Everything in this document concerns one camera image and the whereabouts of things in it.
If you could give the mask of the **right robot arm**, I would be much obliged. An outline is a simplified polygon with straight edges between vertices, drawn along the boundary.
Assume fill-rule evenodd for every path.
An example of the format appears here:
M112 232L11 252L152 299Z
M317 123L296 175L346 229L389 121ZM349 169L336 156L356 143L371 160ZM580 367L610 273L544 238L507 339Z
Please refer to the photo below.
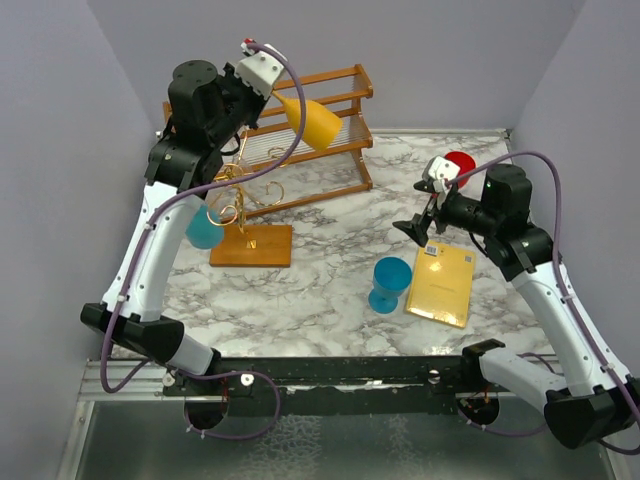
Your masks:
M554 437L576 449L625 430L639 407L639 381L598 334L575 291L550 235L529 219L532 184L511 164L488 168L480 199L458 190L461 169L437 156L414 187L430 199L422 213L395 227L419 246L427 230L457 227L483 238L485 251L525 300L561 365L559 375L486 340L464 349L461 383L481 391L497 384L539 411Z

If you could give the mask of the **yellow goblet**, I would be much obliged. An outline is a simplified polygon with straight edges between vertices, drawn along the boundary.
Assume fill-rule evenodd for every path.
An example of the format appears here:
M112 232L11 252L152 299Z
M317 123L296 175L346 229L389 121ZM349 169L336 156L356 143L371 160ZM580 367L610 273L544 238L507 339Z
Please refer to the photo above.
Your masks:
M288 125L298 133L301 126L302 107L298 98L285 97L274 91L273 96L281 103ZM304 102L306 120L302 140L314 151L325 151L340 133L343 120L325 106L313 100Z

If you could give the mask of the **blue goblet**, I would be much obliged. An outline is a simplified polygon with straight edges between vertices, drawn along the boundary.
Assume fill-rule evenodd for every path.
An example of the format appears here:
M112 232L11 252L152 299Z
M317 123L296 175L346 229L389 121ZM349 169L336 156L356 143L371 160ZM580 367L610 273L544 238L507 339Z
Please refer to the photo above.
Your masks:
M185 234L194 248L211 250L224 239L224 227L218 213L207 205L202 205L192 218Z
M369 306L380 314L393 312L399 297L412 281L411 267L399 257L384 257L374 266L373 288L368 295Z

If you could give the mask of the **blue goblet front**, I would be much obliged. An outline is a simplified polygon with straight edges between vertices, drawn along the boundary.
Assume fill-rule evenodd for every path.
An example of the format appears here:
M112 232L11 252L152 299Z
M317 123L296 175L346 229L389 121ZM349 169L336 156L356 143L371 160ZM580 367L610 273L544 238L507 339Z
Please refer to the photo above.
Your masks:
M373 288L368 295L369 306L380 314L393 312L399 297L412 281L411 267L399 257L384 257L374 266Z

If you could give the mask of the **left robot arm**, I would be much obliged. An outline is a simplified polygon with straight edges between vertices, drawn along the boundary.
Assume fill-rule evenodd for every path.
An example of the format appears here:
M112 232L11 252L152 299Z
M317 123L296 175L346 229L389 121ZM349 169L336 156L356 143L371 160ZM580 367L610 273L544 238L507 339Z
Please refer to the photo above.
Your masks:
M81 322L113 342L153 361L186 372L186 382L206 395L220 385L212 364L217 353L191 338L183 323L163 316L164 293L180 243L223 165L222 150L257 119L282 75L265 53L223 70L208 61L176 67L168 87L171 115L151 149L143 202L134 233L102 300L87 303Z

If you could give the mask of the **red goblet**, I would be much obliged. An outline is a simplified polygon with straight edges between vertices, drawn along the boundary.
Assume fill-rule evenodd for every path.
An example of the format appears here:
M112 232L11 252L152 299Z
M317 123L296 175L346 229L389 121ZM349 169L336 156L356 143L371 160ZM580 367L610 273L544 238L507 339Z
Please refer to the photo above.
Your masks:
M475 160L462 151L451 151L444 155L444 158L453 162L459 167L458 175L466 174L476 168Z

